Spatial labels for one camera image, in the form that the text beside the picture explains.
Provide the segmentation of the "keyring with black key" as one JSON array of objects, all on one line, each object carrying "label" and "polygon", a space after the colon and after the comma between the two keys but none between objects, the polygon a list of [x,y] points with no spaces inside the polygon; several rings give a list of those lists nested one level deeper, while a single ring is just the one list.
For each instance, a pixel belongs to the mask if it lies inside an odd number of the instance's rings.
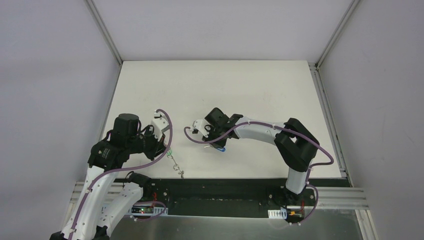
[{"label": "keyring with black key", "polygon": [[183,180],[184,179],[185,172],[180,168],[179,164],[175,160],[175,158],[173,156],[173,151],[170,149],[167,152],[167,155],[166,156],[167,156],[167,158],[169,158],[170,160],[172,160],[172,162],[173,162],[173,170],[176,171],[177,174],[180,176],[180,178]]}]

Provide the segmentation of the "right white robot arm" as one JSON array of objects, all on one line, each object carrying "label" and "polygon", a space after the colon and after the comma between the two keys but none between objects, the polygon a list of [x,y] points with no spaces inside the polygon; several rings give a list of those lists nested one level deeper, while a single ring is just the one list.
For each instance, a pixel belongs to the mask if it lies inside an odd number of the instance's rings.
[{"label": "right white robot arm", "polygon": [[254,121],[242,114],[227,116],[215,107],[203,120],[194,121],[193,127],[201,132],[205,142],[222,137],[211,144],[218,149],[225,147],[227,139],[251,139],[276,146],[289,167],[284,200],[290,205],[298,204],[304,198],[308,169],[318,151],[312,142],[319,145],[319,141],[296,118],[267,125],[260,121],[253,124]]}]

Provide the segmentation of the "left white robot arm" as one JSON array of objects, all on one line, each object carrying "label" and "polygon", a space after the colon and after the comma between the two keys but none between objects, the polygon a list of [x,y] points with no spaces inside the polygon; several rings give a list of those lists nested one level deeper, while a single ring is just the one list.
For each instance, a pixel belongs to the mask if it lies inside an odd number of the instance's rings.
[{"label": "left white robot arm", "polygon": [[[115,227],[137,202],[152,198],[148,176],[137,173],[160,161],[173,139],[169,115],[157,109],[142,128],[139,117],[121,113],[106,137],[91,148],[83,190],[62,230],[52,240],[108,240]],[[106,196],[120,172],[129,172],[122,191],[105,210]]]}]

